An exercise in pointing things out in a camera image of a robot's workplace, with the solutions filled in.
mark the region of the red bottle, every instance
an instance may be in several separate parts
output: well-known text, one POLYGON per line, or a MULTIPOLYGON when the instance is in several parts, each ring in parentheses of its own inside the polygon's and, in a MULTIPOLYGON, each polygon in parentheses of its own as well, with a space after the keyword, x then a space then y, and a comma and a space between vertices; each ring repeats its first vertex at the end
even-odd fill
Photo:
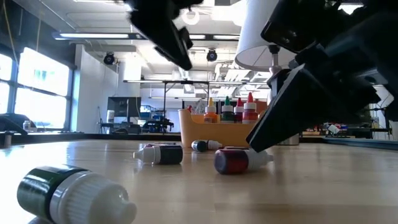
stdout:
POLYGON ((253 95, 249 93, 248 101, 244 104, 244 113, 243 113, 243 124, 252 124, 255 123, 259 117, 259 114, 256 112, 257 104, 253 102, 253 95))
POLYGON ((241 98, 238 98, 238 102, 236 103, 236 106, 234 108, 234 114, 235 114, 235 123, 237 124, 241 124, 242 123, 242 119, 243 119, 243 102, 241 100, 241 98))

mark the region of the window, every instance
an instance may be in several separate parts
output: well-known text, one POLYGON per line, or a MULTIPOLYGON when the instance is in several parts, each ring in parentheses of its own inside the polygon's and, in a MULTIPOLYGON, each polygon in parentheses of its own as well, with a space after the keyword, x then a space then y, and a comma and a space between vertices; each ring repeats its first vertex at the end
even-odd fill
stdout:
POLYGON ((67 100, 25 88, 18 88, 15 113, 24 114, 38 128, 63 128, 67 111, 67 100))
POLYGON ((12 59, 0 54, 0 79, 10 80, 12 70, 12 59))
POLYGON ((69 68, 32 49, 21 54, 18 83, 66 96, 69 68))
POLYGON ((7 83, 0 83, 0 113, 7 112, 9 90, 7 83))

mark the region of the ceiling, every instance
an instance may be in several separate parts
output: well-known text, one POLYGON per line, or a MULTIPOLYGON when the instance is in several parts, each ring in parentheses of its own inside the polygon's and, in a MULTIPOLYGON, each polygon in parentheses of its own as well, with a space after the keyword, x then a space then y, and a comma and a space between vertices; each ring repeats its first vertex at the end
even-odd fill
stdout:
MULTIPOLYGON (((29 12, 40 17, 50 26, 61 32, 137 32, 127 19, 126 7, 117 4, 103 2, 76 2, 74 0, 14 0, 29 12)), ((216 3, 226 5, 230 0, 216 0, 216 3)), ((221 13, 229 6, 217 6, 217 12, 221 13)), ((180 16, 174 22, 177 28, 186 26, 191 34, 239 34, 241 27, 231 21, 232 18, 219 15, 223 21, 215 21, 210 16, 214 7, 199 7, 197 10, 200 20, 195 25, 186 24, 180 16)), ((171 73, 176 66, 162 58, 154 49, 153 44, 147 40, 92 40, 81 42, 86 45, 106 46, 135 45, 137 52, 141 55, 147 65, 143 73, 171 73)), ((236 52, 237 42, 209 42, 195 41, 190 57, 194 70, 213 70, 216 63, 206 60, 207 51, 216 49, 218 61, 233 60, 236 52)), ((96 50, 94 56, 102 60, 105 50, 96 50)), ((123 60, 129 52, 116 52, 117 57, 123 60)))

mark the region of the red dropper tip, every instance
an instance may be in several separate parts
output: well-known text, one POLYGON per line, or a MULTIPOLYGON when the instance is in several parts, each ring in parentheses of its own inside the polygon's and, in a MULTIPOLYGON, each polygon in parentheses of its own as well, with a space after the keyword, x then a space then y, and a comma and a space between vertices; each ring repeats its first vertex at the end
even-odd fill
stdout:
POLYGON ((251 92, 249 93, 248 96, 248 103, 253 103, 253 95, 251 94, 251 92))
POLYGON ((238 103, 236 104, 236 106, 243 106, 243 102, 240 97, 238 98, 238 103))

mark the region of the green bottle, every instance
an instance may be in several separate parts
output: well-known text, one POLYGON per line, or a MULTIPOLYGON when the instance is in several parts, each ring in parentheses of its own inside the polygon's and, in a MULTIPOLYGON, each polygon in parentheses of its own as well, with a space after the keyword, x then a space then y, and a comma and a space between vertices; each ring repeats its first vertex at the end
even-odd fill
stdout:
POLYGON ((225 98, 224 106, 221 107, 221 123, 233 124, 235 122, 234 108, 229 102, 229 97, 225 98))

